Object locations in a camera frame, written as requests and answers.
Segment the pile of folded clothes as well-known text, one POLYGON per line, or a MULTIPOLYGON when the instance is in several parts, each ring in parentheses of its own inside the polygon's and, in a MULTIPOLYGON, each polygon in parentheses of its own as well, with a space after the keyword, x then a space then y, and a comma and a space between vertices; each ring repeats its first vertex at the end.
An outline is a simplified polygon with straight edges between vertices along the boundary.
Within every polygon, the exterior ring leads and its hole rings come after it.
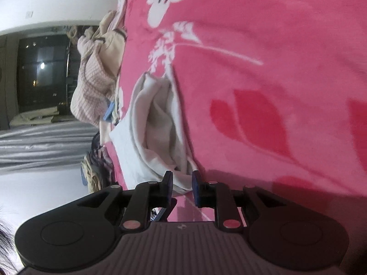
POLYGON ((91 150, 81 161, 81 180, 90 194, 117 184, 114 165, 107 148, 100 145, 100 133, 92 139, 91 150))

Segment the beige towel garment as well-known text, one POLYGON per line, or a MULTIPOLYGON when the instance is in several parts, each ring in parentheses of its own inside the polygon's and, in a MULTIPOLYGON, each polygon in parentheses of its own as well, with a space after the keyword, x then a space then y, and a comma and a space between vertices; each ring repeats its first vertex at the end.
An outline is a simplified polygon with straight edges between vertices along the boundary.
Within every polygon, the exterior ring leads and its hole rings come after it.
POLYGON ((180 106, 174 72, 167 68, 160 78, 145 72, 137 81, 129 109, 109 134, 128 189, 143 182, 160 182, 173 174, 173 190, 192 190, 197 170, 180 106))

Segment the blue cloth piece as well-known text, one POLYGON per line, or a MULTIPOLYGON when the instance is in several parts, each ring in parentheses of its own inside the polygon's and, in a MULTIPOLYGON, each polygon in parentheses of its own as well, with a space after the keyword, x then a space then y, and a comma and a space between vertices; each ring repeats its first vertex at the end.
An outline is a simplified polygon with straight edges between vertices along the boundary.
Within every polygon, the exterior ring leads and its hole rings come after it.
POLYGON ((109 106, 103 116, 103 120, 107 122, 111 122, 113 120, 113 111, 114 111, 115 103, 110 102, 109 106))

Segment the grey curtain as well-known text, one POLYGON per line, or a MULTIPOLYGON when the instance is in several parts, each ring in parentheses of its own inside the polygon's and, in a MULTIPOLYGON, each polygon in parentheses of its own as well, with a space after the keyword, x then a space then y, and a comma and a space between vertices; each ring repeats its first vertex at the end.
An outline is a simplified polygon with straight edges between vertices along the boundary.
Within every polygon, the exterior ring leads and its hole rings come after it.
POLYGON ((69 166, 91 150, 98 129, 79 121, 1 131, 1 174, 69 166))

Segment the pink knit sweater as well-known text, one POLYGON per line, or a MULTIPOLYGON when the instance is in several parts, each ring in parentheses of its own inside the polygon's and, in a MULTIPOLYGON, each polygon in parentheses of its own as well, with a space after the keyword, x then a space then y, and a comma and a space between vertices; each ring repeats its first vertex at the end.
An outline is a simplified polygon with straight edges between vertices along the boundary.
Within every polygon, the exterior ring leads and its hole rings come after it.
POLYGON ((77 87, 73 93, 70 110, 74 117, 95 127, 114 100, 117 77, 106 72, 100 59, 102 41, 81 36, 77 42, 80 53, 77 87))

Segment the pink floral blanket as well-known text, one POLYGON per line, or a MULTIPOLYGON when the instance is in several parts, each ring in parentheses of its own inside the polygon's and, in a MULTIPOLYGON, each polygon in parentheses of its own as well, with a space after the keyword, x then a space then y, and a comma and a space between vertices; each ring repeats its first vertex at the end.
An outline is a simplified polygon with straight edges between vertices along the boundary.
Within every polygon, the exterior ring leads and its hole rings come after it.
POLYGON ((128 0, 122 110, 177 78, 198 167, 366 225, 366 0, 128 0))

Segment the cream cloth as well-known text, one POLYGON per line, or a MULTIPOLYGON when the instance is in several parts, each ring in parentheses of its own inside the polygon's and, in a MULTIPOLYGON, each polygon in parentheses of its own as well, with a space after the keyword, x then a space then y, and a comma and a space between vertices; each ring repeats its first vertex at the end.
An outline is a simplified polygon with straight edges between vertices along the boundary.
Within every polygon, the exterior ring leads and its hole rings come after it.
POLYGON ((98 58, 102 65, 101 87, 103 93, 112 95, 120 75, 120 67, 127 34, 116 25, 115 11, 109 11, 99 23, 92 39, 98 42, 98 58))

